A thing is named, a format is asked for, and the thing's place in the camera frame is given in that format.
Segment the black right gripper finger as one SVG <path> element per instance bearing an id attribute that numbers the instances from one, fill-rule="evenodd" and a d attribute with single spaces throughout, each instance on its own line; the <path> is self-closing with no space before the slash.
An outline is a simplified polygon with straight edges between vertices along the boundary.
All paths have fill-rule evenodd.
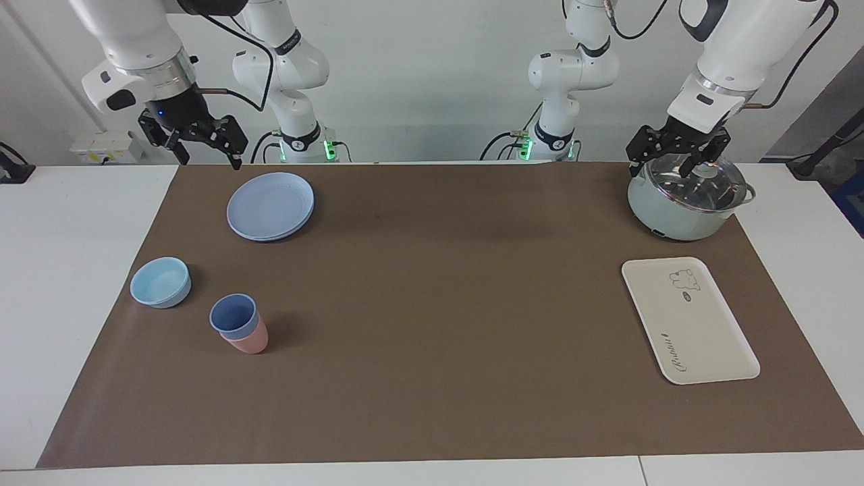
<path id="1" fill-rule="evenodd" d="M 138 123 L 149 144 L 161 147 L 171 152 L 181 166 L 188 164 L 190 155 L 182 144 L 178 130 L 166 130 L 157 122 L 150 111 L 142 111 L 138 116 Z"/>
<path id="2" fill-rule="evenodd" d="M 225 115 L 222 119 L 198 121 L 196 132 L 200 142 L 222 152 L 227 157 L 232 169 L 241 168 L 248 138 L 234 116 Z"/>

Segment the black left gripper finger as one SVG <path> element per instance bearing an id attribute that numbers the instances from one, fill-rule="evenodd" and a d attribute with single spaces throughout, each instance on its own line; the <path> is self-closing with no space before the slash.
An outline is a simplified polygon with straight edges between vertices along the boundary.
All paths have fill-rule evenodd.
<path id="1" fill-rule="evenodd" d="M 673 145 L 673 132 L 642 126 L 626 145 L 631 178 L 639 175 L 644 165 L 663 156 Z"/>
<path id="2" fill-rule="evenodd" d="M 693 170 L 700 165 L 715 166 L 730 141 L 731 135 L 729 135 L 728 130 L 719 129 L 716 134 L 710 136 L 706 144 L 694 146 L 691 149 L 688 157 L 685 157 L 684 162 L 679 167 L 678 174 L 682 178 L 688 178 Z"/>

